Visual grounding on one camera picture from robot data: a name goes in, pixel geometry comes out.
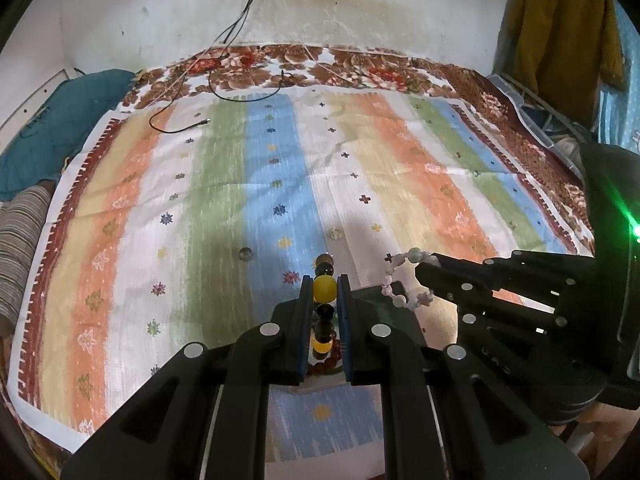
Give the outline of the person's right hand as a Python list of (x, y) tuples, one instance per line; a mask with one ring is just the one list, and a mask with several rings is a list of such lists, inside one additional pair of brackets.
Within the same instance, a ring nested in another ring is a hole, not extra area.
[(639, 411), (594, 402), (578, 419), (550, 426), (585, 464), (590, 479), (639, 478)]

